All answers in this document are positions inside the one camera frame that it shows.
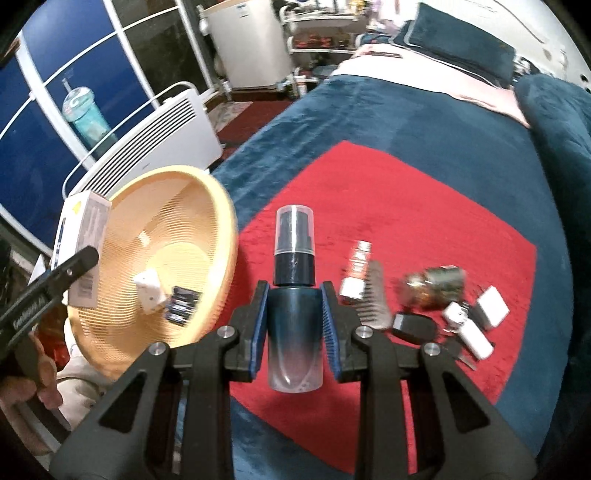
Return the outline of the person left hand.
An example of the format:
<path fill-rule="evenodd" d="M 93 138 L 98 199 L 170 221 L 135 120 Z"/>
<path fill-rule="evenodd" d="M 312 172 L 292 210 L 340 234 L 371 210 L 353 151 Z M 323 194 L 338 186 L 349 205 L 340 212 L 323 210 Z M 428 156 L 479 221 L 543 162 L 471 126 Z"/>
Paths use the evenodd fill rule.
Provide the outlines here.
<path fill-rule="evenodd" d="M 16 406 L 33 397 L 37 397 L 49 410 L 57 409 L 63 403 L 57 388 L 57 368 L 54 361 L 45 354 L 42 343 L 34 334 L 29 337 L 38 354 L 40 385 L 25 377 L 8 377 L 1 383 L 1 410 L 11 422 L 20 417 Z"/>

